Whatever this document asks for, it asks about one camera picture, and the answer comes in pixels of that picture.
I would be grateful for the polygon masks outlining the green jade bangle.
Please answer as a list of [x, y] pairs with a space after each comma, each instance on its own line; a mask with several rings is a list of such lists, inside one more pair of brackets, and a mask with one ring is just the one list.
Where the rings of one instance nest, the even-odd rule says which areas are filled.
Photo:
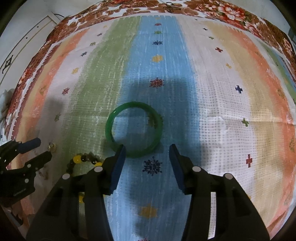
[[161, 142], [163, 119], [150, 105], [131, 101], [119, 105], [105, 124], [107, 148], [117, 151], [126, 147], [128, 158], [141, 158], [153, 153]]

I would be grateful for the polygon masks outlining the striped colourful mat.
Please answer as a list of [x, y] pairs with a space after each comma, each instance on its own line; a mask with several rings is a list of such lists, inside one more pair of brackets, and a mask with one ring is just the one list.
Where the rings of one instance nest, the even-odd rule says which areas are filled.
[[188, 16], [139, 15], [68, 34], [27, 67], [8, 115], [10, 136], [39, 137], [51, 161], [18, 204], [25, 226], [71, 159], [74, 175], [123, 144], [127, 159], [105, 206], [115, 240], [180, 240], [190, 196], [169, 159], [175, 144], [194, 165], [232, 173], [271, 237], [295, 207], [295, 69], [245, 31]]

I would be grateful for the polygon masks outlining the floral red bedsheet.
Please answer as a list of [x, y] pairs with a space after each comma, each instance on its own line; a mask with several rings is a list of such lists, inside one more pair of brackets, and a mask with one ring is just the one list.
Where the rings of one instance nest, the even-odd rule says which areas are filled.
[[10, 131], [18, 129], [18, 125], [14, 125], [13, 121], [18, 117], [18, 107], [23, 104], [25, 88], [33, 85], [34, 75], [40, 75], [45, 62], [52, 56], [51, 47], [72, 33], [95, 24], [145, 13], [180, 14], [194, 18], [206, 18], [250, 32], [283, 54], [292, 76], [295, 77], [295, 48], [288, 35], [268, 20], [230, 1], [100, 1], [75, 15], [65, 17], [49, 33], [41, 49], [21, 72], [22, 76], [17, 78], [16, 90], [12, 95], [12, 101], [8, 104], [8, 112], [4, 114], [4, 119], [1, 121], [1, 134], [8, 137]]

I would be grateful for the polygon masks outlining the white bed headboard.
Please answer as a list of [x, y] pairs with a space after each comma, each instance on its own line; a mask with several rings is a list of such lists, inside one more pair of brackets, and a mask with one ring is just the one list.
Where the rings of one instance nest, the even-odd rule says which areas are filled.
[[57, 23], [50, 16], [40, 20], [13, 47], [1, 63], [1, 91], [15, 88], [31, 59]]

